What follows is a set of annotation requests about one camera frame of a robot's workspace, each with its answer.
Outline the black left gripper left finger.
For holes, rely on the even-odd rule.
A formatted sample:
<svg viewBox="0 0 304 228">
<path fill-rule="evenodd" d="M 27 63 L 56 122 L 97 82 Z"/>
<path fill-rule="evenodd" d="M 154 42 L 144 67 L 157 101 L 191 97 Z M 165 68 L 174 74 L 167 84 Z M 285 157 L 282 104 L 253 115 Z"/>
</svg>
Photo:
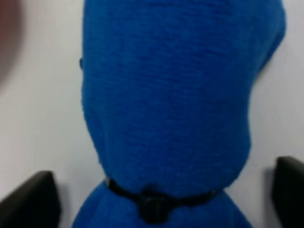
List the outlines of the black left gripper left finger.
<svg viewBox="0 0 304 228">
<path fill-rule="evenodd" d="M 0 202 L 2 228 L 58 228 L 60 199 L 53 172 L 39 171 Z"/>
</svg>

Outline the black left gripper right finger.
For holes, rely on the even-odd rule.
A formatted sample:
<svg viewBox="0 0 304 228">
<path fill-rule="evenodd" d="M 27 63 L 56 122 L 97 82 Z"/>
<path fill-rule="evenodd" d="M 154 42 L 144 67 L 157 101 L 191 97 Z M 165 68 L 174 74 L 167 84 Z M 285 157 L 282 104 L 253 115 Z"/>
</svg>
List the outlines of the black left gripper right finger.
<svg viewBox="0 0 304 228">
<path fill-rule="evenodd" d="M 284 228 L 304 226 L 304 163 L 279 157 L 273 182 L 273 204 Z"/>
</svg>

